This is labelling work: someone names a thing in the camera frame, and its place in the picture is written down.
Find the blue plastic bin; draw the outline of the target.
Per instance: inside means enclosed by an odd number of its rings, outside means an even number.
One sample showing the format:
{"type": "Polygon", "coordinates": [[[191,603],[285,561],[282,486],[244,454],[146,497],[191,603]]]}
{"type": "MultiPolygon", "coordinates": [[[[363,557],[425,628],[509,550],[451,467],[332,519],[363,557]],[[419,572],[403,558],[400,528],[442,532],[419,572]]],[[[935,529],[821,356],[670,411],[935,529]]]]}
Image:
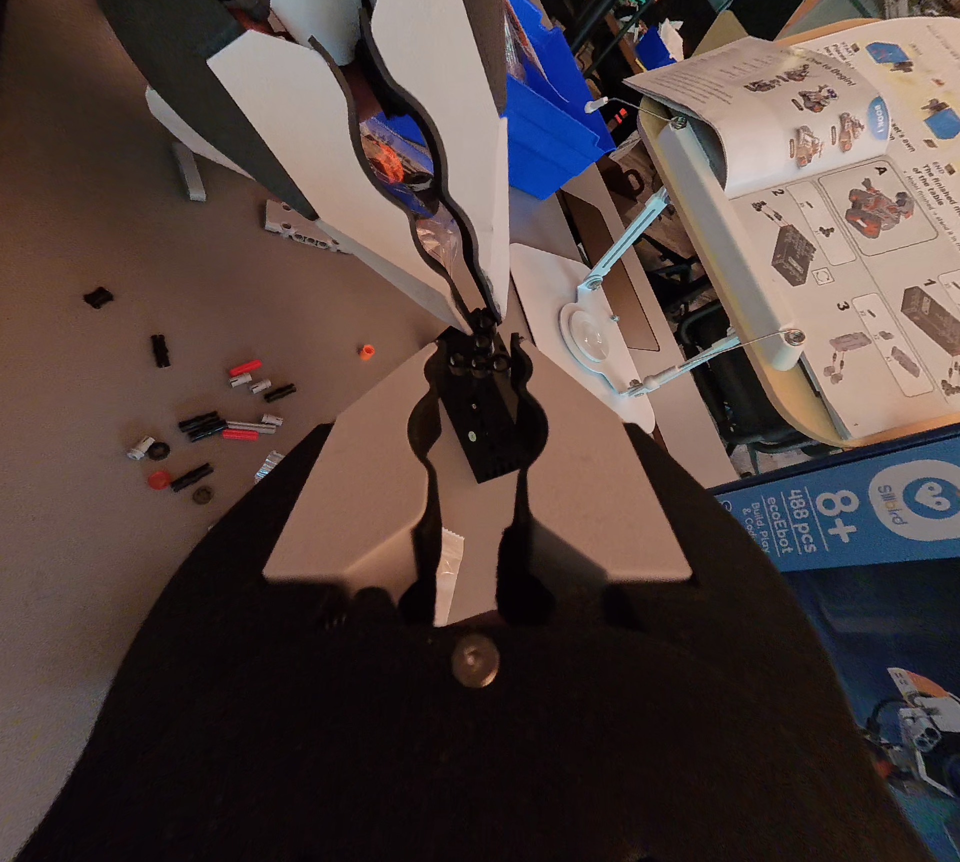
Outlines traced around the blue plastic bin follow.
{"type": "MultiPolygon", "coordinates": [[[[515,52],[519,74],[505,71],[509,186],[543,200],[612,147],[598,114],[584,112],[592,100],[563,35],[547,27],[532,0],[501,0],[494,13],[506,46],[515,52]]],[[[402,104],[390,103],[388,123],[402,136],[428,147],[421,127],[402,104]]]]}

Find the small white bar piece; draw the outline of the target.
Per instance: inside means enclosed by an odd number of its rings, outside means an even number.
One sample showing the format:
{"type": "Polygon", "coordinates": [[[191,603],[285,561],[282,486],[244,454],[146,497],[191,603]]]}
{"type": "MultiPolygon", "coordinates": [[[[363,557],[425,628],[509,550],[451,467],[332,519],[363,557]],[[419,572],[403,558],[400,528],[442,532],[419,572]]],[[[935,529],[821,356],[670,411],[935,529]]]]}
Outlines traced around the small white bar piece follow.
{"type": "Polygon", "coordinates": [[[172,143],[171,151],[187,199],[191,203],[204,204],[208,195],[195,153],[179,140],[172,143]]]}

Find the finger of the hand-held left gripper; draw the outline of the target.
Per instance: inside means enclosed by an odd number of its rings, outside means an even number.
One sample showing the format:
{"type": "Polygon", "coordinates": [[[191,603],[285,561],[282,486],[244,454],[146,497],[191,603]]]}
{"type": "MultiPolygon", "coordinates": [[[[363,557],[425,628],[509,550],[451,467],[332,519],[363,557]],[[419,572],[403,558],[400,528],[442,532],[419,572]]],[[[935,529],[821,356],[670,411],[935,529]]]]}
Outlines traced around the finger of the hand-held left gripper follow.
{"type": "Polygon", "coordinates": [[[508,121],[463,0],[376,0],[369,34],[385,80],[420,127],[435,179],[466,227],[469,270],[503,321],[510,286],[508,121]]]}
{"type": "Polygon", "coordinates": [[[330,54],[254,29],[207,65],[306,197],[319,225],[391,285],[453,328],[469,310],[419,240],[413,214],[378,184],[354,96],[330,54]]]}

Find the group of black connector pins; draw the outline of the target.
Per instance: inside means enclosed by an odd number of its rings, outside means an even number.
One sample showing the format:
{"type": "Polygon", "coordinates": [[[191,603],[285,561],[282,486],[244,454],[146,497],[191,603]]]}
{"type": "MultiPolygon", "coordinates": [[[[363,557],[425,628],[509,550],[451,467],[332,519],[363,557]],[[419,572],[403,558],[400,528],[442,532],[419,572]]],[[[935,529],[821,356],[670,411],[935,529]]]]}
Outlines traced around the group of black connector pins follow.
{"type": "MultiPolygon", "coordinates": [[[[167,369],[171,367],[169,346],[164,335],[157,333],[150,335],[150,350],[153,363],[158,369],[167,369]]],[[[251,373],[251,376],[252,380],[257,380],[254,378],[253,372],[251,373]]],[[[227,374],[227,383],[229,382],[230,376],[227,374]]],[[[248,389],[248,385],[232,389],[236,390],[243,387],[248,389]]],[[[263,399],[266,403],[273,404],[277,401],[292,396],[296,392],[297,386],[295,384],[287,384],[284,386],[275,386],[272,384],[272,388],[265,392],[259,393],[259,395],[263,396],[263,399]]],[[[185,436],[192,445],[195,445],[198,442],[208,438],[221,437],[219,434],[220,431],[227,428],[225,421],[227,421],[227,419],[223,418],[219,412],[210,411],[197,413],[187,417],[186,419],[179,421],[176,425],[178,431],[185,436]]],[[[276,432],[278,429],[279,428],[273,428],[273,431],[269,434],[276,432]]],[[[155,439],[155,443],[150,448],[147,457],[143,460],[138,460],[138,462],[149,461],[152,463],[160,463],[169,458],[171,453],[170,444],[154,436],[153,438],[155,439]]],[[[197,486],[193,492],[193,500],[198,505],[205,505],[209,503],[212,497],[212,490],[208,486],[202,485],[202,483],[212,473],[213,465],[209,462],[205,462],[175,479],[172,478],[171,485],[166,488],[165,491],[178,494],[197,486]]]]}

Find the blue robot kit box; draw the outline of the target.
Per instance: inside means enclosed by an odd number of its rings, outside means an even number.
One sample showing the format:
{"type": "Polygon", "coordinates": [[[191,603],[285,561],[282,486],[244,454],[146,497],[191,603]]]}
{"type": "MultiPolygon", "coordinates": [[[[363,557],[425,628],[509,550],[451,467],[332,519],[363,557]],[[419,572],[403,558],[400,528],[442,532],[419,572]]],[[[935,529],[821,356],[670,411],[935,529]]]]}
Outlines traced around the blue robot kit box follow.
{"type": "Polygon", "coordinates": [[[958,424],[712,492],[785,576],[907,820],[958,860],[958,424]]]}

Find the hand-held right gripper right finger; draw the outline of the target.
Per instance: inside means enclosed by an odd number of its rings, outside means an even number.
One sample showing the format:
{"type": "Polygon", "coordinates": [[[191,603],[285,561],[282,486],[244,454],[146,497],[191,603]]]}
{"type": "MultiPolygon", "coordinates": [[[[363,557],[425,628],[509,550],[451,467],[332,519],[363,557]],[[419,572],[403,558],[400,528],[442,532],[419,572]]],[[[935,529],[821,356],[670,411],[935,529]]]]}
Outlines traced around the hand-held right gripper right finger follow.
{"type": "Polygon", "coordinates": [[[521,336],[510,386],[523,463],[498,551],[498,613],[514,625],[602,614],[614,587],[685,585],[692,569],[622,421],[521,336]]]}

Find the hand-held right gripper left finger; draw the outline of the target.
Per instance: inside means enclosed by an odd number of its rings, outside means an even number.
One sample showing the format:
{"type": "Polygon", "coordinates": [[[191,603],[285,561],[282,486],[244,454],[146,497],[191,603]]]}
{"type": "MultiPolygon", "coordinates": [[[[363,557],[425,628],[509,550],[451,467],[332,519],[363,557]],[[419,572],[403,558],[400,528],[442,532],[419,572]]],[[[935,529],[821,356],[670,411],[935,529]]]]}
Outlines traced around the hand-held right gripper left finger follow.
{"type": "Polygon", "coordinates": [[[264,567],[272,583],[381,589],[432,624],[439,566],[439,346],[428,343],[342,412],[264,567]]]}

